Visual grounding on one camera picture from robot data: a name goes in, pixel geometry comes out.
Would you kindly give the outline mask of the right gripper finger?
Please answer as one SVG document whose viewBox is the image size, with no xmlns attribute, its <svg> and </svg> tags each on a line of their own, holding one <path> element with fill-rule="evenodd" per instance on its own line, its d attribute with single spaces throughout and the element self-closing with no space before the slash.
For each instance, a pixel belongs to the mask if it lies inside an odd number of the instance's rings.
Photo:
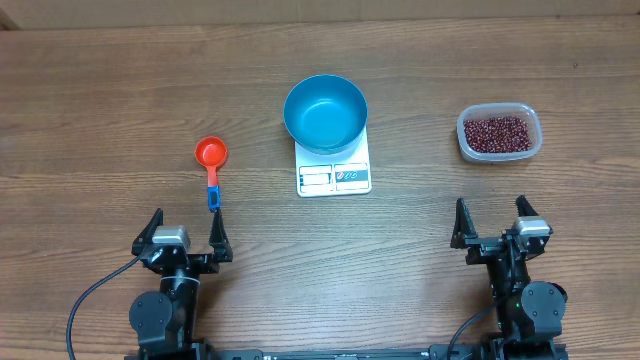
<svg viewBox="0 0 640 360">
<path fill-rule="evenodd" d="M 468 207 L 463 198 L 456 201 L 455 224 L 452 231 L 450 247 L 464 249 L 474 246 L 478 240 Z"/>
<path fill-rule="evenodd" d="M 520 195 L 516 198 L 515 201 L 518 216 L 519 217 L 530 217 L 530 216 L 538 216 L 536 210 L 532 207 L 529 201 L 526 199 L 524 195 Z"/>
</svg>

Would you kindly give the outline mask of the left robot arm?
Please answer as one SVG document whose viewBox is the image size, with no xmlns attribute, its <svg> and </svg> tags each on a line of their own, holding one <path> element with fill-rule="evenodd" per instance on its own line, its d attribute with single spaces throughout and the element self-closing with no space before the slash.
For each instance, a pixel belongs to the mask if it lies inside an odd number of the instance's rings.
<svg viewBox="0 0 640 360">
<path fill-rule="evenodd" d="M 132 254 L 144 268 L 160 276 L 157 291 L 139 295 L 129 310 L 138 336 L 137 359 L 216 359 L 212 345 L 194 337 L 200 277 L 219 272 L 233 260 L 222 212 L 213 211 L 210 253 L 190 253 L 182 225 L 165 225 L 157 209 L 132 243 Z"/>
</svg>

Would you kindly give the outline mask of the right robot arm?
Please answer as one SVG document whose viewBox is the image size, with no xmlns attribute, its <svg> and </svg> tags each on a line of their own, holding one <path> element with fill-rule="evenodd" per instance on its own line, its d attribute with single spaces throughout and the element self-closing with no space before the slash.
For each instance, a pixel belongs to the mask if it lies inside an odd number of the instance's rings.
<svg viewBox="0 0 640 360">
<path fill-rule="evenodd" d="M 468 265 L 487 268 L 493 302 L 474 314 L 454 333 L 446 348 L 448 359 L 566 359 L 562 334 L 568 295 L 558 284 L 533 281 L 527 262 L 545 252 L 552 227 L 525 196 L 515 201 L 518 216 L 513 225 L 495 237 L 480 237 L 465 201 L 456 202 L 450 246 L 465 249 Z M 476 345 L 459 345 L 462 333 L 479 319 L 496 313 L 497 333 L 483 336 Z"/>
</svg>

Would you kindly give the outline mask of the red measuring scoop blue handle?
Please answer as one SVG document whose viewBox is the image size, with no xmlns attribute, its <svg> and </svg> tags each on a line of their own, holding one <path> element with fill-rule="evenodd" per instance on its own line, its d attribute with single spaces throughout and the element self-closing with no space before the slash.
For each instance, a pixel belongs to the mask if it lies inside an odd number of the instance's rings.
<svg viewBox="0 0 640 360">
<path fill-rule="evenodd" d="M 207 204 L 211 212 L 221 206 L 218 170 L 225 164 L 228 150 L 225 143 L 218 137 L 208 136 L 201 139 L 194 150 L 196 161 L 207 172 Z"/>
</svg>

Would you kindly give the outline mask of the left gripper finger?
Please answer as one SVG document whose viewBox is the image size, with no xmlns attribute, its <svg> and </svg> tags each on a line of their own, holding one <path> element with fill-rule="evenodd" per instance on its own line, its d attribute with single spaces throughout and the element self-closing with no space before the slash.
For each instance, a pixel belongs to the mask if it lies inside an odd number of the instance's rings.
<svg viewBox="0 0 640 360">
<path fill-rule="evenodd" d="M 224 229 L 222 212 L 216 209 L 213 212 L 213 221 L 209 237 L 209 245 L 213 248 L 215 255 L 231 255 L 232 248 Z"/>
<path fill-rule="evenodd" d="M 134 245 L 148 244 L 152 241 L 152 237 L 155 234 L 156 229 L 163 225 L 163 210 L 157 208 L 152 218 L 140 234 L 134 239 Z"/>
</svg>

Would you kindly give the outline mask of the red beans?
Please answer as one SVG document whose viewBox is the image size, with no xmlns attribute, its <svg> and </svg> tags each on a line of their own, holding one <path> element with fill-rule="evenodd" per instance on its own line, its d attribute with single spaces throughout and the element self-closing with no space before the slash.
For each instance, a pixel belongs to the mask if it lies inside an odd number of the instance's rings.
<svg viewBox="0 0 640 360">
<path fill-rule="evenodd" d="M 527 124 L 519 117 L 469 120 L 463 126 L 469 147 L 479 153 L 516 153 L 532 148 Z"/>
</svg>

